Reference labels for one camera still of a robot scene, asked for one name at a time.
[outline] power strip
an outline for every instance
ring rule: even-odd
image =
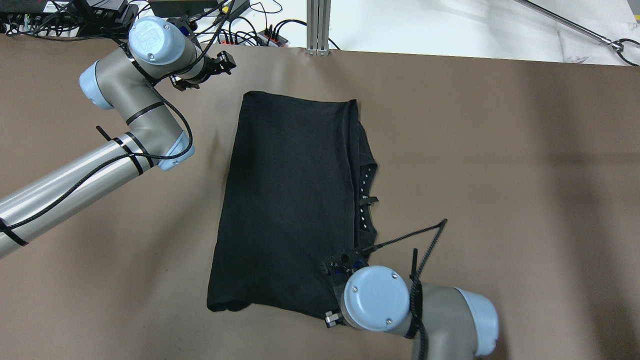
[[[263,44],[269,44],[269,46],[273,46],[273,47],[285,47],[287,46],[287,43],[289,42],[286,38],[282,37],[282,36],[278,36],[278,38],[276,39],[275,36],[274,37],[267,37],[267,35],[271,34],[271,30],[269,29],[265,29],[262,30],[261,32],[258,33],[258,37],[262,40]]]

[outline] brown table surface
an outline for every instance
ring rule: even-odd
[[[126,131],[77,84],[114,49],[0,37],[0,197],[98,147],[96,125]],[[0,262],[1,358],[410,358],[410,341],[388,334],[329,330],[266,306],[207,310],[249,90],[358,99],[380,164],[378,239],[449,219],[422,279],[493,301],[500,340],[487,359],[640,358],[637,69],[225,49],[233,75],[183,93],[158,86],[193,127],[189,161],[135,179]],[[371,263],[407,274],[411,249],[429,240],[389,246]]]

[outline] metal rod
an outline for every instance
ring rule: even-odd
[[[329,14],[331,13],[331,0],[321,0],[318,8],[318,54],[329,53]]]
[[[307,0],[307,51],[317,54],[318,45],[318,0]]]
[[[576,24],[575,22],[569,20],[569,19],[565,19],[564,17],[551,12],[545,8],[543,8],[540,5],[536,5],[532,2],[530,2],[529,0],[515,0],[516,2],[523,4],[524,6],[536,10],[537,12],[541,13],[544,16],[547,16],[551,19],[554,19],[555,21],[558,21],[559,23],[561,23],[562,25],[568,26],[569,28],[574,29],[575,31],[578,31],[579,33],[582,33],[590,38],[592,38],[593,40],[597,40],[603,44],[607,44],[609,46],[611,46],[615,51],[622,51],[623,47],[620,44],[617,44],[616,42],[613,42],[610,38],[607,38],[605,36],[602,36],[598,33],[596,33],[595,31],[591,31],[587,28],[585,28],[584,26],[581,26],[580,24]]]
[[[140,148],[129,135],[122,135],[119,139],[134,152]],[[0,199],[0,218],[7,225],[13,225],[24,220],[52,203],[65,193],[78,180],[101,163],[116,156],[126,154],[115,141],[110,141],[102,147],[81,156],[68,165],[59,168],[51,174],[37,180],[33,184]],[[150,168],[149,164],[139,158],[143,170]],[[78,211],[84,209],[101,197],[107,195],[119,186],[139,175],[130,158],[120,159],[89,178],[76,191],[59,203],[50,212],[45,213],[34,221],[22,225],[14,230],[27,243],[52,229],[62,221],[68,219]],[[0,259],[20,246],[5,233],[0,233]]]

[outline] ur logo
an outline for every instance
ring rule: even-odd
[[[158,30],[152,26],[145,29],[139,35],[140,46],[145,51],[151,52],[155,46],[160,43],[161,34],[158,33]]]

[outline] black t-shirt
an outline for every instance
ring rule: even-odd
[[[377,169],[355,100],[244,95],[207,307],[265,304],[324,318],[337,309],[323,259],[374,243]]]

